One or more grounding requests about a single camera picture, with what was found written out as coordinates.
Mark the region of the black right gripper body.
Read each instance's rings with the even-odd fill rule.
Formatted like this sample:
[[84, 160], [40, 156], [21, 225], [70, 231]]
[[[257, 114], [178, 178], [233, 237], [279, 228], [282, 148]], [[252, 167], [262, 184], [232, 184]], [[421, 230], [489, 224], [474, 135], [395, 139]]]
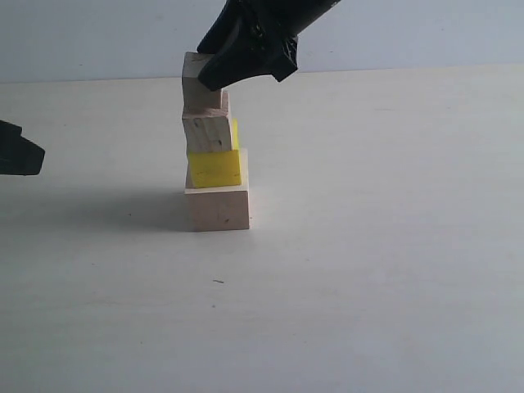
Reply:
[[233, 19], [242, 24], [233, 44], [246, 41], [254, 52], [274, 51], [280, 41], [295, 38], [339, 1], [228, 1]]

